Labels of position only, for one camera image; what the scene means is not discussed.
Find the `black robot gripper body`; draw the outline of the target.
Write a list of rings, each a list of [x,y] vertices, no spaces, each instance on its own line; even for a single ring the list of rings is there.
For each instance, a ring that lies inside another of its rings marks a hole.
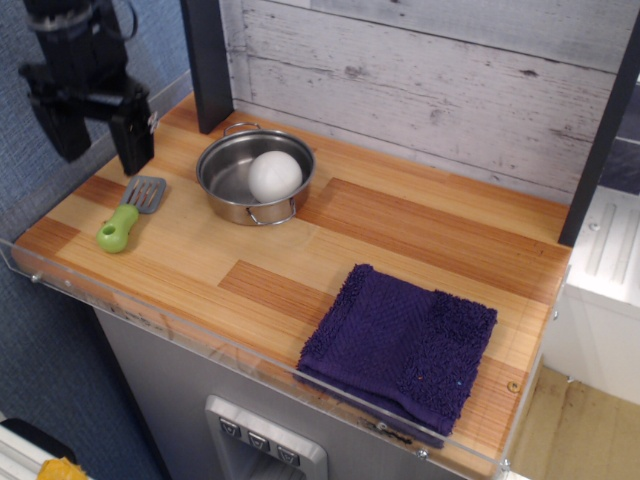
[[[29,19],[40,43],[43,64],[24,64],[19,73],[30,88],[33,104],[65,105],[84,117],[109,125],[122,103],[146,97],[148,89],[126,71],[125,42],[137,33],[132,23],[125,35],[116,19]]]

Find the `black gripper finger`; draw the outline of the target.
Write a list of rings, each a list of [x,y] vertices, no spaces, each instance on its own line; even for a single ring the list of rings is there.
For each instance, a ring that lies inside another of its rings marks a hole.
[[[33,110],[57,153],[66,161],[79,159],[92,145],[85,119],[65,105],[34,103]]]
[[[109,129],[124,173],[136,175],[154,157],[154,115],[147,98],[119,105]]]

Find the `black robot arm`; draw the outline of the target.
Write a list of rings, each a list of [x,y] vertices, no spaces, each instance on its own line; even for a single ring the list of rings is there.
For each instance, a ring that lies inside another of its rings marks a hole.
[[[126,175],[137,174],[154,156],[156,116],[149,91],[127,72],[126,41],[110,1],[28,1],[27,26],[44,55],[23,64],[35,117],[65,160],[91,146],[86,122],[107,123]]]

